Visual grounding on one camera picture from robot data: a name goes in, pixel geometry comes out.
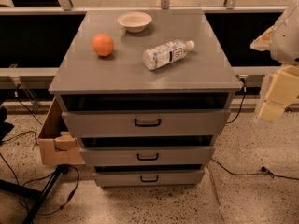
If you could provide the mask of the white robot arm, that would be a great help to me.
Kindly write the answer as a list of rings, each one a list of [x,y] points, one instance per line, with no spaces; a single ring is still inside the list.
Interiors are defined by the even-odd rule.
[[[263,123],[279,119],[299,96],[299,0],[294,0],[275,23],[253,40],[250,48],[269,51],[281,67],[263,78],[256,118]]]

